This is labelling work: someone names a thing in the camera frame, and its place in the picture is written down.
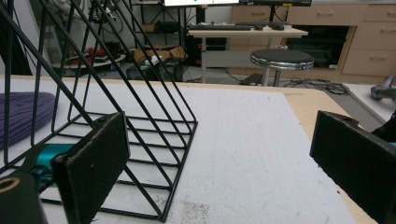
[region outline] cardboard box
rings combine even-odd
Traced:
[[[157,24],[143,24],[142,29],[144,32],[156,32],[158,31]]]
[[[180,58],[184,61],[188,57],[181,46],[158,46],[154,48],[156,49],[158,55],[163,56],[163,61],[172,58]],[[148,56],[154,55],[154,52],[150,47],[145,47],[145,50],[147,51]],[[141,48],[134,51],[134,59],[137,62],[143,62],[146,60],[146,56]]]

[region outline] purple cloth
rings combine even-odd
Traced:
[[[12,92],[9,100],[9,135],[8,145],[11,146],[30,136],[33,119],[33,92]],[[5,129],[5,95],[0,93],[0,150],[4,148]],[[52,118],[55,96],[51,93],[38,94],[35,130],[43,127]]]

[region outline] computer monitor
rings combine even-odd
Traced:
[[[227,6],[237,5],[239,0],[162,0],[166,7]]]
[[[240,4],[258,6],[310,7],[312,0],[240,0]]]

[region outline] desk leg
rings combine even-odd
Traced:
[[[274,39],[272,37],[268,38],[268,49],[273,48]],[[269,68],[264,68],[264,74],[262,74],[262,86],[267,86],[268,85],[268,77],[270,76],[270,69]]]
[[[201,69],[202,69],[202,83],[206,83],[206,37],[202,37]]]

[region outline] stool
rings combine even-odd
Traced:
[[[250,54],[250,61],[265,68],[275,68],[274,85],[279,85],[281,70],[305,70],[314,66],[314,58],[298,50],[258,49]],[[262,85],[266,85],[268,74],[262,75]]]

